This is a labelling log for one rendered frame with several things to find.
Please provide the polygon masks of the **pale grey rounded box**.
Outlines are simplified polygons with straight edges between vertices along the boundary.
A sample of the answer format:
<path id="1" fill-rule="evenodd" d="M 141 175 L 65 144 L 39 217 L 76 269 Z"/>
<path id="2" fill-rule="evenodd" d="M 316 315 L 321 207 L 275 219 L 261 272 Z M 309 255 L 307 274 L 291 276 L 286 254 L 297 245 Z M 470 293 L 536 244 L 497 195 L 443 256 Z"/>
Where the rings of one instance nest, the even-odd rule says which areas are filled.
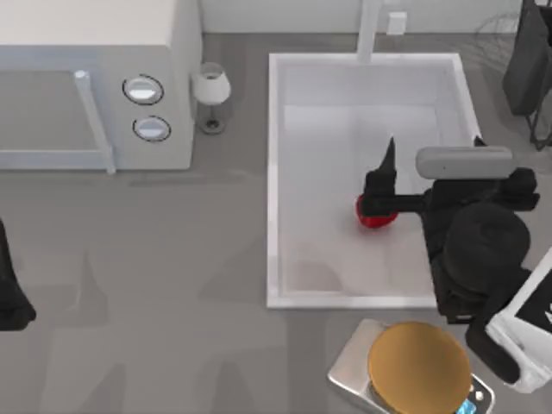
<path id="1" fill-rule="evenodd" d="M 416 169 L 425 179 L 504 179 L 517 167 L 505 147 L 425 147 Z"/>

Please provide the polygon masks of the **red apple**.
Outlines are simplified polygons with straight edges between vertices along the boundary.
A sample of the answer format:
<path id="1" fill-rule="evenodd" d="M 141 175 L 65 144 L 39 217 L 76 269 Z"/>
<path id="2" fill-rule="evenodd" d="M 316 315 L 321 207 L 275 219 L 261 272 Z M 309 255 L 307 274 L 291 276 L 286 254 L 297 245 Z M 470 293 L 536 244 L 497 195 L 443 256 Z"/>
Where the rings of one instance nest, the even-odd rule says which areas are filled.
<path id="1" fill-rule="evenodd" d="M 359 223 L 367 229 L 381 229 L 393 223 L 398 217 L 398 213 L 392 213 L 389 216 L 364 216 L 361 212 L 361 201 L 363 196 L 360 195 L 355 202 L 354 209 Z"/>

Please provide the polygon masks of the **white sink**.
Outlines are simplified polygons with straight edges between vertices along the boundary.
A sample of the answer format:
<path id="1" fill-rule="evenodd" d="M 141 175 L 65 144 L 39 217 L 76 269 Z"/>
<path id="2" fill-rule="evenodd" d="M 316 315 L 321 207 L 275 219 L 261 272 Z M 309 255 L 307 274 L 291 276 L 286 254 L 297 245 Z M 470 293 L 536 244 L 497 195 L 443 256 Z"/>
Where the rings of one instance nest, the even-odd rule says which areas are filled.
<path id="1" fill-rule="evenodd" d="M 363 227 L 355 202 L 389 141 L 397 190 L 430 182 L 417 151 L 480 135 L 457 53 L 273 53 L 269 57 L 267 306 L 433 308 L 421 221 Z"/>

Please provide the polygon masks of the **black stand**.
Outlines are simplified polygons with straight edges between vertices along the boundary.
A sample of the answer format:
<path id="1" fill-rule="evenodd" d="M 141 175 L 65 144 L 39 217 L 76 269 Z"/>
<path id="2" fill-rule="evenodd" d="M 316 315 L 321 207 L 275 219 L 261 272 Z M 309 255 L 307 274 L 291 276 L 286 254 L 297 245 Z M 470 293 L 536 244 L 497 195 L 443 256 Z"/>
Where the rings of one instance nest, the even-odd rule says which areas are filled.
<path id="1" fill-rule="evenodd" d="M 522 1 L 502 87 L 511 113 L 528 123 L 530 143 L 538 151 L 552 147 L 552 128 L 544 139 L 536 137 L 544 100 L 552 92 L 552 0 Z"/>

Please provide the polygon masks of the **tall white tap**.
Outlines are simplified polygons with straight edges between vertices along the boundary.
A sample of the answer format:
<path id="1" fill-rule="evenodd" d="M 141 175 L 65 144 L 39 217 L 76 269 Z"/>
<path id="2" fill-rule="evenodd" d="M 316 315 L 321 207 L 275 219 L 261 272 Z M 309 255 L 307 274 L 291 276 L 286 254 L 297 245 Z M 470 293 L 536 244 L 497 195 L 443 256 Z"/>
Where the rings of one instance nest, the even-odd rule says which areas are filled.
<path id="1" fill-rule="evenodd" d="M 356 52 L 357 59 L 362 65 L 367 65 L 371 60 L 382 3 L 383 0 L 361 1 L 361 21 Z"/>

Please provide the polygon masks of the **grey scale with golden plate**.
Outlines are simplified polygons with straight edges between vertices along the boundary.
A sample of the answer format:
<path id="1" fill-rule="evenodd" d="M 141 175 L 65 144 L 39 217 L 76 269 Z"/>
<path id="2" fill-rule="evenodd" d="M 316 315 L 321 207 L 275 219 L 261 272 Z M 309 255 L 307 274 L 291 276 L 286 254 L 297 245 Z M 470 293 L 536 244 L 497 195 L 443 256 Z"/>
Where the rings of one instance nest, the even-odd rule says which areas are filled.
<path id="1" fill-rule="evenodd" d="M 464 348 L 428 323 L 363 319 L 327 378 L 367 414 L 493 414 Z"/>

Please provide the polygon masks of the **clear wine glass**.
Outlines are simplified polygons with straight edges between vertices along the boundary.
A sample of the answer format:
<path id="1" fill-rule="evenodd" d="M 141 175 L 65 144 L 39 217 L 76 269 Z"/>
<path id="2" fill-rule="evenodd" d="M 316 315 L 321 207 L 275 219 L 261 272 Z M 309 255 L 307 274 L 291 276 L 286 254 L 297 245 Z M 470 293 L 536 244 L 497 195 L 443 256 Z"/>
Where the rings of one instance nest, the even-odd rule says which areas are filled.
<path id="1" fill-rule="evenodd" d="M 216 108 L 231 95 L 231 83 L 224 68 L 215 62 L 204 62 L 192 80 L 192 90 L 196 101 L 207 109 L 199 128 L 206 135 L 221 134 L 225 124 Z"/>

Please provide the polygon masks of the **pale microwave oven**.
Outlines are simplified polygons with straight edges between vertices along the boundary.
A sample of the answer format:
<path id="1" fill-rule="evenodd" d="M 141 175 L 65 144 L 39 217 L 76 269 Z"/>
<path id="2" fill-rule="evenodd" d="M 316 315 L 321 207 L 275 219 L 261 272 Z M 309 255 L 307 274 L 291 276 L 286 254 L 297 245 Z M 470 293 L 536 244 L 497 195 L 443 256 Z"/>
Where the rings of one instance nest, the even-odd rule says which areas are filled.
<path id="1" fill-rule="evenodd" d="M 198 0 L 0 0 L 0 71 L 89 72 L 117 172 L 190 166 L 202 52 Z M 159 103 L 122 93 L 141 74 L 162 83 Z M 170 124 L 167 140 L 135 135 L 134 120 L 147 116 Z"/>

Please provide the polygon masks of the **round microwave knob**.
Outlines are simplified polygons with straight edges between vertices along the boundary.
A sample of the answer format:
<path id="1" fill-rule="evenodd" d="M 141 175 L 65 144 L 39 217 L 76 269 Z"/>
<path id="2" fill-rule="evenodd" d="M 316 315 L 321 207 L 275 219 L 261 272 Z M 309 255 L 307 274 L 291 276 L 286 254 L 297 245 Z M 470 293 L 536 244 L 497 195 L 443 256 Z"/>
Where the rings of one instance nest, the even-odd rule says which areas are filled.
<path id="1" fill-rule="evenodd" d="M 167 140 L 172 128 L 170 124 L 161 117 L 147 116 L 134 120 L 133 131 L 137 137 L 147 142 L 163 142 Z"/>
<path id="2" fill-rule="evenodd" d="M 122 93 L 133 104 L 151 106 L 159 103 L 165 95 L 162 83 L 146 74 L 124 79 Z"/>

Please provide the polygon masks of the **microwave oven door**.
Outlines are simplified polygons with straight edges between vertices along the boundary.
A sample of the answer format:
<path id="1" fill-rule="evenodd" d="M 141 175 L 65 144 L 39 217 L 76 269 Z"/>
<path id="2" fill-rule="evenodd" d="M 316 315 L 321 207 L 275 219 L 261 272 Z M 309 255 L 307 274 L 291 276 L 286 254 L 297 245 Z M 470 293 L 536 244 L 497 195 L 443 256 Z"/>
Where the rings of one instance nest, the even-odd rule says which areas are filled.
<path id="1" fill-rule="evenodd" d="M 106 171 L 75 72 L 0 71 L 0 170 Z"/>

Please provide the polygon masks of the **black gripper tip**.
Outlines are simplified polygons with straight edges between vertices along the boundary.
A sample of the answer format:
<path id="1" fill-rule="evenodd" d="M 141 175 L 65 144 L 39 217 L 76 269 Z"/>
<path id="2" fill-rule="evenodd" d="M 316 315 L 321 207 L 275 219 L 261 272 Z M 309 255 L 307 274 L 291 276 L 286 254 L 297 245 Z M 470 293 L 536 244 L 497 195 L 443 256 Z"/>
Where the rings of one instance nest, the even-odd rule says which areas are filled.
<path id="1" fill-rule="evenodd" d="M 21 288 L 0 219 L 0 332 L 22 331 L 36 319 L 36 310 Z"/>

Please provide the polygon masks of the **white wall socket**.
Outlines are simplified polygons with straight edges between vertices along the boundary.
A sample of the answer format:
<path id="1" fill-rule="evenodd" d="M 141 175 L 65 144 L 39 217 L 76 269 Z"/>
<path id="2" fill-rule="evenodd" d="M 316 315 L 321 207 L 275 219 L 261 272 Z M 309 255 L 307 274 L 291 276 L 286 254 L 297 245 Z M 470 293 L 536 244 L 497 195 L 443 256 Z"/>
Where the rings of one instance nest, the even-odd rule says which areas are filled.
<path id="1" fill-rule="evenodd" d="M 387 35 L 403 35 L 406 32 L 408 15 L 403 11 L 393 11 L 388 14 Z"/>

